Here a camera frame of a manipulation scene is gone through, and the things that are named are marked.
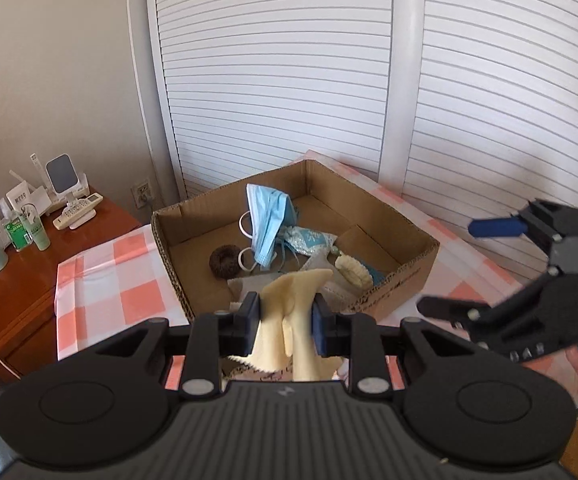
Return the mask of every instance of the screw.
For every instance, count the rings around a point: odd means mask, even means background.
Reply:
[[[389,383],[380,377],[365,377],[358,381],[358,389],[364,394],[383,394],[389,389]]]
[[[207,379],[190,379],[182,384],[182,391],[193,396],[210,394],[213,388],[213,383]]]

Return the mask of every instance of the wall socket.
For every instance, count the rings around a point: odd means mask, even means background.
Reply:
[[[142,209],[147,204],[152,203],[154,196],[149,179],[143,180],[142,182],[132,186],[131,194],[134,196],[134,202],[136,202],[137,209]]]

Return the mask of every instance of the closet door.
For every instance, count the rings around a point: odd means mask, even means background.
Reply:
[[[578,206],[578,0],[425,0],[403,195],[519,280],[544,271],[528,240],[466,227],[535,198]]]
[[[377,179],[391,1],[155,0],[154,54],[185,192],[309,149]]]

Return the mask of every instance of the open cardboard box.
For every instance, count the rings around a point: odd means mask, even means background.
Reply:
[[[315,160],[303,160],[209,191],[154,213],[151,227],[173,288],[189,320],[229,309],[226,280],[214,277],[209,256],[218,247],[248,247],[240,216],[248,210],[247,184],[284,191],[298,211],[298,225],[338,236],[336,245],[383,272],[386,279],[349,310],[384,319],[425,284],[438,242],[395,209]],[[298,270],[289,254],[283,271]],[[277,270],[272,264],[271,270]]]

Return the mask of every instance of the pink and white tablecloth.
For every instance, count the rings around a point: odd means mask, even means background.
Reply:
[[[422,294],[461,300],[499,303],[520,288],[504,270],[440,222],[422,213],[395,193],[357,171],[320,155],[318,160],[347,180],[399,211],[440,242],[435,264]],[[383,324],[397,326],[406,316],[419,316],[411,298]],[[58,358],[62,359],[149,317],[167,317],[171,325],[186,324],[182,308],[165,272],[151,227],[145,226],[116,240],[77,254],[58,267],[56,287]],[[181,359],[176,360],[167,387],[175,387]],[[389,360],[395,386],[400,375]],[[578,403],[578,356],[563,351],[530,364],[559,381]]]

